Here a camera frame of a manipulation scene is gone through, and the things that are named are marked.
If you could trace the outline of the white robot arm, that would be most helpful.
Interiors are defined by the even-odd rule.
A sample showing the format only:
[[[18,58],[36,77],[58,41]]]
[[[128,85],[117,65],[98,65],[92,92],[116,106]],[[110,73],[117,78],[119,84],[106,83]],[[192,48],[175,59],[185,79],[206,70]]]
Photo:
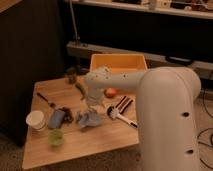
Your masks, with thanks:
[[[113,74],[106,67],[86,74],[88,95],[102,88],[135,93],[142,171],[201,171],[194,100],[198,75],[187,67],[157,67]]]

